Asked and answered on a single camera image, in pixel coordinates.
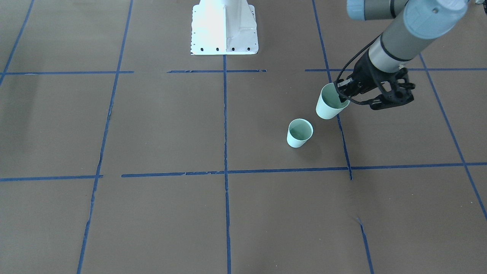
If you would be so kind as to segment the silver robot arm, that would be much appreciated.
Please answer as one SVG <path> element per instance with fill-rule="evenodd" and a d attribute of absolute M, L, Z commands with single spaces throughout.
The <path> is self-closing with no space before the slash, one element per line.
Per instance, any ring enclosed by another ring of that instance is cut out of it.
<path fill-rule="evenodd" d="M 414 100 L 415 85 L 406 64 L 437 38 L 448 33 L 468 10 L 467 0 L 348 0 L 353 20 L 391 19 L 388 27 L 358 52 L 346 79 L 334 87 L 341 102 L 368 105 L 373 110 Z"/>

